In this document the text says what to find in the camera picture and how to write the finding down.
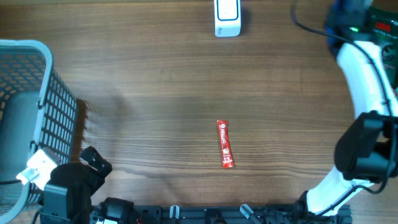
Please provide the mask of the green 3M gloves packet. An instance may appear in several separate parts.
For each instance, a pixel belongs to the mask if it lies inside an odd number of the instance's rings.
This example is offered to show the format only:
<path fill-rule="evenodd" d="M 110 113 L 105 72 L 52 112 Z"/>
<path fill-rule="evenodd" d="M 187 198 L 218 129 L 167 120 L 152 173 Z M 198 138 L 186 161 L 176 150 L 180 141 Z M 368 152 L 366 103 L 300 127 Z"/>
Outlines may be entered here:
<path fill-rule="evenodd" d="M 378 36 L 378 46 L 381 48 L 381 58 L 389 82 L 397 89 L 397 11 L 390 12 L 370 7 L 369 26 Z"/>

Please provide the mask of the red stick packet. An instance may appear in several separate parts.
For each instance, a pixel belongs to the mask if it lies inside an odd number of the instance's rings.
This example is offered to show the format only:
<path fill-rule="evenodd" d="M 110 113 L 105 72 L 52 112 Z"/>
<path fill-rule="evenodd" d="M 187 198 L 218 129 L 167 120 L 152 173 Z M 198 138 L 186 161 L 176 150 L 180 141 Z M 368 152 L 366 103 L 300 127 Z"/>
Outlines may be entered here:
<path fill-rule="evenodd" d="M 222 164 L 224 169 L 234 167 L 233 155 L 228 136 L 228 122 L 226 120 L 218 120 L 217 127 L 220 137 Z"/>

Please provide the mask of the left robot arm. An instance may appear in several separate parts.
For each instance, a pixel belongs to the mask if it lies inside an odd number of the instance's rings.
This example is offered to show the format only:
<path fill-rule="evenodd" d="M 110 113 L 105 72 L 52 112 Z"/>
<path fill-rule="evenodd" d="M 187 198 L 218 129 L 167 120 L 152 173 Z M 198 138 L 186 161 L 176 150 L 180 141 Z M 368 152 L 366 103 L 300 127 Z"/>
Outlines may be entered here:
<path fill-rule="evenodd" d="M 80 158 L 87 162 L 62 164 L 50 173 L 44 187 L 42 224 L 107 224 L 140 223 L 134 204 L 119 198 L 106 198 L 99 205 L 91 204 L 93 194 L 105 183 L 112 165 L 92 146 Z"/>

